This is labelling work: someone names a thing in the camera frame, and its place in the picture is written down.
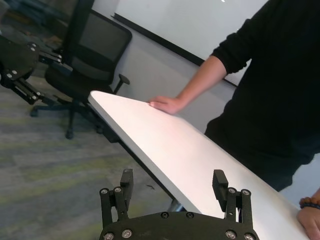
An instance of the chair armrest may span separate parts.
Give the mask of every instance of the chair armrest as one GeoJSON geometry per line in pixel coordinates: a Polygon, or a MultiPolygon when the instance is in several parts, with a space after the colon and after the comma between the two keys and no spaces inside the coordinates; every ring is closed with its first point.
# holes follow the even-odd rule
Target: chair armrest
{"type": "Polygon", "coordinates": [[[126,76],[123,76],[122,74],[119,74],[119,78],[120,78],[120,81],[123,82],[124,84],[130,85],[130,81],[126,76]]]}
{"type": "Polygon", "coordinates": [[[130,85],[130,80],[126,76],[123,76],[122,74],[119,74],[119,78],[120,78],[120,81],[117,84],[117,86],[115,87],[115,90],[113,91],[114,94],[118,93],[118,91],[121,88],[122,84],[125,83],[125,84],[130,85]]]}

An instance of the hand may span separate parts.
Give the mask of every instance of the hand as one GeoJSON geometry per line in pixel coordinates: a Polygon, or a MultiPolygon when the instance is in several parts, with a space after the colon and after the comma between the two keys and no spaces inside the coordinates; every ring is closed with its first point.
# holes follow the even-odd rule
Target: hand
{"type": "Polygon", "coordinates": [[[320,240],[320,210],[314,207],[304,207],[297,215],[310,240],[320,240]]]}
{"type": "Polygon", "coordinates": [[[185,107],[181,99],[166,96],[156,96],[150,99],[148,103],[151,107],[162,110],[168,114],[176,114],[185,107]]]}

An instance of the beaded bracelet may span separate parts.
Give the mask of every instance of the beaded bracelet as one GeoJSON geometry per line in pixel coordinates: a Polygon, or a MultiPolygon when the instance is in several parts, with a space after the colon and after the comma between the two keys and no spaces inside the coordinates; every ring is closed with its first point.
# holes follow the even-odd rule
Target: beaded bracelet
{"type": "Polygon", "coordinates": [[[320,210],[320,200],[316,199],[315,197],[305,197],[302,198],[299,202],[300,208],[303,209],[305,207],[311,207],[320,210]]]}

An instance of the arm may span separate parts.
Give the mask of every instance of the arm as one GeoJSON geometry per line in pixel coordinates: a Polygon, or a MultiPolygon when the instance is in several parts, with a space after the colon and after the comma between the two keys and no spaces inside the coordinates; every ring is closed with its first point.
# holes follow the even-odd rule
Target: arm
{"type": "Polygon", "coordinates": [[[222,80],[226,74],[223,63],[217,57],[210,56],[176,98],[157,96],[149,100],[149,104],[156,109],[175,114],[222,80]]]}
{"type": "MultiPolygon", "coordinates": [[[[320,188],[312,196],[316,200],[320,200],[320,188]]],[[[304,207],[297,215],[301,225],[304,227],[306,234],[310,240],[320,240],[320,210],[314,207],[304,207]]]]}
{"type": "Polygon", "coordinates": [[[157,96],[149,100],[149,104],[154,108],[175,114],[227,74],[236,73],[244,68],[246,62],[260,49],[265,25],[279,2],[280,0],[268,1],[251,19],[245,21],[238,32],[229,35],[213,51],[212,56],[201,65],[177,97],[157,96]]]}

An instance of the white table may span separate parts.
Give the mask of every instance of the white table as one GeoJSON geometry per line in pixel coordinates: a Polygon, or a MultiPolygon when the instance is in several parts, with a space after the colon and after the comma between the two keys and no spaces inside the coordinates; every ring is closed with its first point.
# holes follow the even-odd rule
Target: white table
{"type": "Polygon", "coordinates": [[[212,188],[213,172],[221,169],[230,187],[252,192],[253,228],[261,240],[308,240],[294,205],[184,119],[99,91],[89,102],[188,211],[224,217],[212,188]]]}

